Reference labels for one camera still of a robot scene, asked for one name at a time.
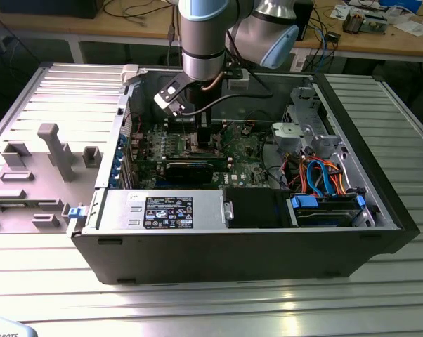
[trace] sticker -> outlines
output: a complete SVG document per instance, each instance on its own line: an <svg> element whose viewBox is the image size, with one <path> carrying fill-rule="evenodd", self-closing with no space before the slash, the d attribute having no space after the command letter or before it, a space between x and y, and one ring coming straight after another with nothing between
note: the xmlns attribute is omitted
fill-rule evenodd
<svg viewBox="0 0 423 337"><path fill-rule="evenodd" d="M193 228L193 198L147 197L144 227L149 230Z"/></svg>

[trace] metal slatted surface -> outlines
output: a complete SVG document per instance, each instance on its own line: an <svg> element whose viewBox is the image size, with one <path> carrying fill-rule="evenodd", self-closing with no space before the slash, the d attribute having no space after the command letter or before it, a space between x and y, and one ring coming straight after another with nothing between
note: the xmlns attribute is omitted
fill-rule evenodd
<svg viewBox="0 0 423 337"><path fill-rule="evenodd" d="M374 79L327 75L358 131L418 225L423 223L423 130L388 86ZM369 84L369 91L355 91ZM364 92L363 102L358 93Z"/></svg>
<svg viewBox="0 0 423 337"><path fill-rule="evenodd" d="M85 146L98 146L103 152L119 100L121 70L63 64L45 70L2 132L0 153L9 141L25 142L30 152L47 152L46 143L37 136L44 122L57 123L60 141L68 143L72 152L83 152ZM92 92L106 86L100 95ZM0 155L0 170L3 165Z"/></svg>
<svg viewBox="0 0 423 337"><path fill-rule="evenodd" d="M400 129L414 129L396 114L403 117ZM423 153L371 149L386 170L406 172ZM423 180L394 186L422 233L348 279L107 286L63 234L0 235L0 315L28 323L42 337L423 336Z"/></svg>

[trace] table leg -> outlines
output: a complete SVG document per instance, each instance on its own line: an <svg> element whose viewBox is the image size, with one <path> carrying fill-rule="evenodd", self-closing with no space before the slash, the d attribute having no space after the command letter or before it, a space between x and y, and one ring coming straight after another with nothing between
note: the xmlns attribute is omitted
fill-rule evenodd
<svg viewBox="0 0 423 337"><path fill-rule="evenodd" d="M74 37L70 37L67 42L70 45L72 60L74 63L85 63L85 57L82 53L82 49L80 48L80 41Z"/></svg>
<svg viewBox="0 0 423 337"><path fill-rule="evenodd" d="M291 64L291 72L301 72L304 68L307 56L310 55L310 48L293 48L291 54L294 54L293 63Z"/></svg>

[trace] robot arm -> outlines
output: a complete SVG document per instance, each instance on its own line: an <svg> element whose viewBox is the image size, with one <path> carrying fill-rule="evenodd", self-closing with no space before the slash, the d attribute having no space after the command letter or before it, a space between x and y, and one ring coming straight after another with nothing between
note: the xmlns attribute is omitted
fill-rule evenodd
<svg viewBox="0 0 423 337"><path fill-rule="evenodd" d="M299 33L294 0L180 0L183 70L196 81L215 79L223 69L230 30L241 56L278 68Z"/></svg>
<svg viewBox="0 0 423 337"><path fill-rule="evenodd" d="M209 108L212 105L230 97L243 96L219 97L221 84L217 85L218 82L235 76L235 72L226 71L226 46L232 54L236 49L242 58L261 66L281 66L299 34L299 28L294 24L294 1L180 0L184 72L160 89L154 97L155 102L174 116L205 112L208 117L202 121L196 118L196 122L206 126L211 121ZM185 89L186 98L194 104L196 112L185 111L178 96Z"/></svg>

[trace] blue latch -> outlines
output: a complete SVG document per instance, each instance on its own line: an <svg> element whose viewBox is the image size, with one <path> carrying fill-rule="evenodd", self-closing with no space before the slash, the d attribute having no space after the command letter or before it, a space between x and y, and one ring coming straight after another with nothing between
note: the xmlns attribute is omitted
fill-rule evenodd
<svg viewBox="0 0 423 337"><path fill-rule="evenodd" d="M119 161L118 158L113 158L113 166L114 167L120 167L121 166L121 162Z"/></svg>
<svg viewBox="0 0 423 337"><path fill-rule="evenodd" d="M68 218L80 219L88 216L88 206L71 207L68 212Z"/></svg>
<svg viewBox="0 0 423 337"><path fill-rule="evenodd" d="M118 180L113 177L110 177L110 179L108 180L108 187L110 188L118 187Z"/></svg>
<svg viewBox="0 0 423 337"><path fill-rule="evenodd" d="M363 195L357 195L357 202L358 202L358 204L360 205L360 207L361 207L362 209L364 209L364 208L365 208L365 206L366 206L366 201L365 201L365 198L363 198Z"/></svg>
<svg viewBox="0 0 423 337"><path fill-rule="evenodd" d="M127 137L125 135L120 134L118 137L118 144L122 146L123 144L127 144Z"/></svg>
<svg viewBox="0 0 423 337"><path fill-rule="evenodd" d="M318 200L313 195L295 195L291 199L291 204L293 209L298 208L307 208L307 209L315 209L319 207Z"/></svg>

